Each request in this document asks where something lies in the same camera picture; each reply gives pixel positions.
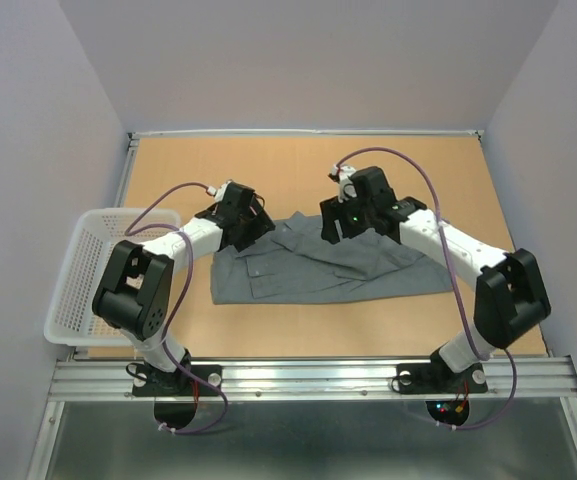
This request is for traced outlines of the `grey long sleeve shirt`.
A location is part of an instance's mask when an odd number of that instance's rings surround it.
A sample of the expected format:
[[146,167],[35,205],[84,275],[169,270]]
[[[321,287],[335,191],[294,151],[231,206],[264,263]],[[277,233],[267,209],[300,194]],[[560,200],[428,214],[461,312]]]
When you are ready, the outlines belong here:
[[300,212],[252,246],[213,257],[211,295],[225,304],[335,304],[452,289],[444,266],[368,230],[330,244],[319,216]]

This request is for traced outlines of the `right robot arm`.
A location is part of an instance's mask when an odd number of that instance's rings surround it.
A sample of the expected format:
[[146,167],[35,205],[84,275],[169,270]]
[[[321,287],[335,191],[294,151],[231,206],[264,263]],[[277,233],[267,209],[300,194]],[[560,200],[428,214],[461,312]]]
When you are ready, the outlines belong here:
[[446,267],[475,294],[474,314],[466,329],[435,350],[428,363],[413,367],[401,389],[450,390],[464,372],[505,349],[551,313],[551,304],[535,256],[489,246],[445,221],[413,197],[396,197],[383,170],[333,168],[336,196],[320,204],[322,237],[331,244],[374,230]]

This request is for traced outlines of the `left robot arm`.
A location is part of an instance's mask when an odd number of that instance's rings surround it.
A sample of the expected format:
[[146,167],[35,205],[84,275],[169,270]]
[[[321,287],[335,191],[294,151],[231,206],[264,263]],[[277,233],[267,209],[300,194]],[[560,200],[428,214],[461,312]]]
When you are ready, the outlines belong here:
[[146,229],[134,220],[113,247],[93,296],[93,314],[142,355],[142,363],[127,369],[135,395],[181,396],[199,389],[189,374],[189,351],[168,336],[174,276],[192,275],[197,259],[227,247],[242,251],[275,228],[253,188],[228,181],[205,191],[213,199],[208,208],[182,226],[161,224],[165,233],[153,240],[134,242]]

